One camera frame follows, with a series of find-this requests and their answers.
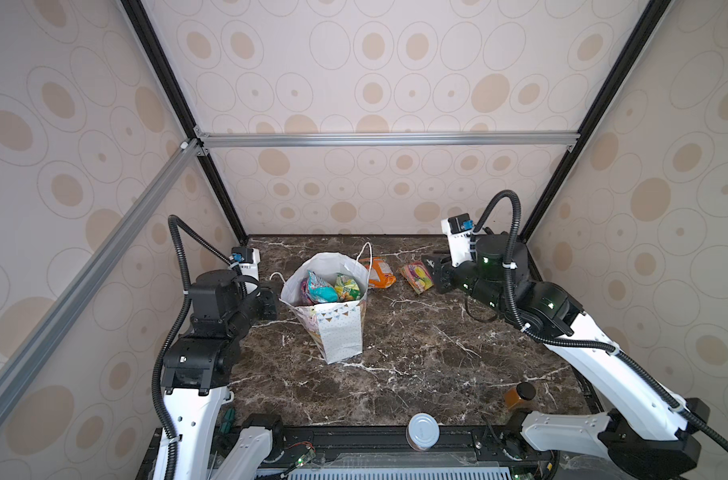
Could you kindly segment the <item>teal Fox's candy packet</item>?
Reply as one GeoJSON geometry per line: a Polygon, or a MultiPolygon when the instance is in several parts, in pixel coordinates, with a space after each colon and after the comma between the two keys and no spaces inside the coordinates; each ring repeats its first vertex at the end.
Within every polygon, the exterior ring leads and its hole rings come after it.
{"type": "Polygon", "coordinates": [[[334,286],[312,270],[308,271],[307,276],[309,277],[308,287],[313,305],[338,302],[334,286]]]}

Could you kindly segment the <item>white paper bag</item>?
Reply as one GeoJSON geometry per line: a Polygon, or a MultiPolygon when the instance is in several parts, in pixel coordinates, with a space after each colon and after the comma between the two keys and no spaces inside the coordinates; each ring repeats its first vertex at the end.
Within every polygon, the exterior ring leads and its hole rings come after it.
{"type": "Polygon", "coordinates": [[[319,348],[323,359],[333,364],[363,352],[363,329],[371,269],[361,263],[373,259],[372,245],[362,246],[356,258],[338,252],[322,252],[305,261],[283,280],[280,302],[301,322],[319,348]],[[356,281],[357,300],[309,305],[302,298],[301,284],[312,272],[332,284],[339,274],[356,281]]]}

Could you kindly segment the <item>pink Fox's candy packet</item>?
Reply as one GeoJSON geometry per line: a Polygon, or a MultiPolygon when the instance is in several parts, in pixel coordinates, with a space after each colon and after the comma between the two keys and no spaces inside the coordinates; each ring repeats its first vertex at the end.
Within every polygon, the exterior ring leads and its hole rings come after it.
{"type": "Polygon", "coordinates": [[[405,278],[407,283],[418,295],[421,295],[434,287],[432,276],[425,264],[421,261],[401,266],[399,273],[405,278]]]}

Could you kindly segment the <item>green snack packet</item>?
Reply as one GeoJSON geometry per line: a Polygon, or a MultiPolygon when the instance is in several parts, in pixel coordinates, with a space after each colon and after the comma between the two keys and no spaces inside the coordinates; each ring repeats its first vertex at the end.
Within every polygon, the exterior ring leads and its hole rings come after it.
{"type": "Polygon", "coordinates": [[[358,301],[363,295],[356,279],[342,273],[338,273],[336,276],[334,290],[339,302],[358,301]]]}

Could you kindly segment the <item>orange snack packet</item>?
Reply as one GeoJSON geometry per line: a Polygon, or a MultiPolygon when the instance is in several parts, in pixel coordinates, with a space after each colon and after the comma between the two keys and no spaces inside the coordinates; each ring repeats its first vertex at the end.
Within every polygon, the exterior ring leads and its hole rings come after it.
{"type": "Polygon", "coordinates": [[[390,265],[380,257],[373,258],[369,262],[368,269],[368,285],[370,288],[388,289],[397,281],[390,265]]]}

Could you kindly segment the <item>purple snack packet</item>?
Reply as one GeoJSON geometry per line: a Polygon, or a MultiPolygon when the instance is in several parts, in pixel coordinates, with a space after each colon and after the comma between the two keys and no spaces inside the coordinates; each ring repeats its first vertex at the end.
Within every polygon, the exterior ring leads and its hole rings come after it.
{"type": "Polygon", "coordinates": [[[309,281],[309,277],[306,276],[301,281],[300,287],[299,287],[299,294],[300,294],[299,304],[302,305],[302,306],[311,306],[311,305],[313,305],[313,300],[311,299],[310,294],[309,294],[308,281],[309,281]]]}

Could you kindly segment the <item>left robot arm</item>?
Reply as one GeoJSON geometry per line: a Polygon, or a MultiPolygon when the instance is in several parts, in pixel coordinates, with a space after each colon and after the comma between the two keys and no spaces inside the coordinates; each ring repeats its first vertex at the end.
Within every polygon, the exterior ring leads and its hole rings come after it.
{"type": "Polygon", "coordinates": [[[257,253],[249,247],[237,247],[230,257],[220,252],[176,215],[168,217],[168,227],[177,255],[183,288],[183,305],[154,364],[151,380],[152,401],[163,433],[157,476],[183,479],[186,460],[207,456],[185,454],[186,442],[181,422],[166,401],[187,391],[196,398],[224,393],[231,371],[241,356],[240,342],[260,320],[278,316],[276,287],[245,273],[243,266],[255,268],[257,253]],[[191,278],[181,234],[186,233],[209,253],[227,264],[225,269],[211,270],[191,278]]]}

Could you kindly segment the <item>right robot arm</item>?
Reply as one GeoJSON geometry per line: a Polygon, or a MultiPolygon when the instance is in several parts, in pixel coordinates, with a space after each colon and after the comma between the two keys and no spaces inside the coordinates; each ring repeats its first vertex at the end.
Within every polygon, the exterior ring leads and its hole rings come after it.
{"type": "Polygon", "coordinates": [[[449,252],[422,261],[441,293],[458,290],[534,342],[566,360],[612,404],[591,416],[524,409],[488,435],[514,461],[534,451],[603,458],[636,479],[675,479],[697,467],[701,433],[728,454],[711,428],[708,406],[658,382],[612,341],[582,304],[559,285],[535,281],[529,250],[518,236],[521,204],[498,192],[473,221],[466,213],[442,220],[449,252]]]}

